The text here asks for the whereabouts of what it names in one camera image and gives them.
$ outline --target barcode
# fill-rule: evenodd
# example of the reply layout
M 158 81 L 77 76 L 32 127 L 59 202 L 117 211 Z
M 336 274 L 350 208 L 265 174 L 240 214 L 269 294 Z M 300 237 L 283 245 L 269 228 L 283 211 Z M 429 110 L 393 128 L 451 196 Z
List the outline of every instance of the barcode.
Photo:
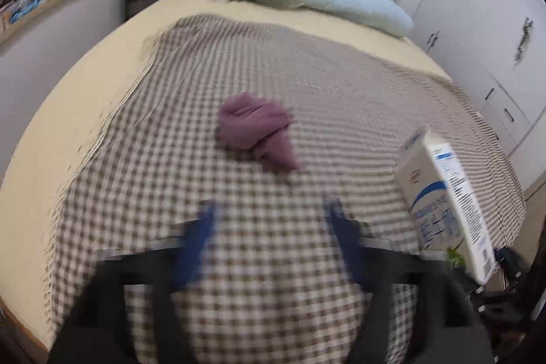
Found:
M 483 265 L 483 270 L 485 272 L 485 277 L 487 277 L 489 275 L 489 272 L 493 268 L 493 262 L 487 253 L 487 249 L 482 250 L 482 256 L 483 256 L 483 260 L 485 261 Z

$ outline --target floor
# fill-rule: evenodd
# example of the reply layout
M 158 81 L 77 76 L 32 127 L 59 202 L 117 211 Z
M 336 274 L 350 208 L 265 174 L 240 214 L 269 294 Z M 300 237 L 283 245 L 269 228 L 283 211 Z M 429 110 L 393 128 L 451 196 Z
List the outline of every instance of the floor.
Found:
M 531 264 L 538 249 L 538 239 L 546 216 L 546 183 L 532 193 L 526 203 L 527 217 L 513 247 Z

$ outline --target purple cloth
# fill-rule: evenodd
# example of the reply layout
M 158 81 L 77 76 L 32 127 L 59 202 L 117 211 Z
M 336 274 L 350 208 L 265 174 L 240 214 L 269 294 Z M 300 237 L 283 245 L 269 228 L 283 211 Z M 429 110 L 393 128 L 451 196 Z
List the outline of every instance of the purple cloth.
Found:
M 254 149 L 271 165 L 298 170 L 300 165 L 288 136 L 293 116 L 282 105 L 248 93 L 230 97 L 218 112 L 220 140 L 238 150 Z

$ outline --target white wardrobe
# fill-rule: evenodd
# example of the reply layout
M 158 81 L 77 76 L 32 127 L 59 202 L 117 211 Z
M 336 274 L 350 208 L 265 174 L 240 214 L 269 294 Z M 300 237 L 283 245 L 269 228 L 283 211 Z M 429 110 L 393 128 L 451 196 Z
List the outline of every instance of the white wardrobe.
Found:
M 513 152 L 546 107 L 544 0 L 422 0 L 413 20 L 410 38 L 467 92 L 506 153 Z M 525 25 L 529 43 L 517 62 Z

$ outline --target cabinet handle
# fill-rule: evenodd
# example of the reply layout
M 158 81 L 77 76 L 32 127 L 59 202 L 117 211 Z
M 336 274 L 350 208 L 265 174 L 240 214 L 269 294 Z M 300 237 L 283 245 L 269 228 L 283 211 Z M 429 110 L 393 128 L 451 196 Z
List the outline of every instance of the cabinet handle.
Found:
M 485 100 L 489 99 L 489 97 L 491 96 L 491 93 L 493 93 L 493 91 L 495 91 L 495 87 L 493 87 L 491 90 L 489 90 L 489 93 L 485 97 Z
M 523 27 L 522 27 L 523 36 L 521 37 L 521 41 L 519 42 L 519 46 L 514 56 L 514 61 L 516 64 L 520 63 L 523 57 L 525 57 L 527 47 L 529 46 L 529 42 L 531 41 L 532 31 L 533 31 L 533 21 L 529 20 L 529 18 L 525 18 L 525 22 L 523 23 Z
M 504 113 L 506 113 L 508 115 L 508 117 L 510 118 L 510 122 L 514 122 L 515 119 L 513 118 L 513 116 L 510 114 L 510 112 L 508 111 L 507 108 L 504 109 Z

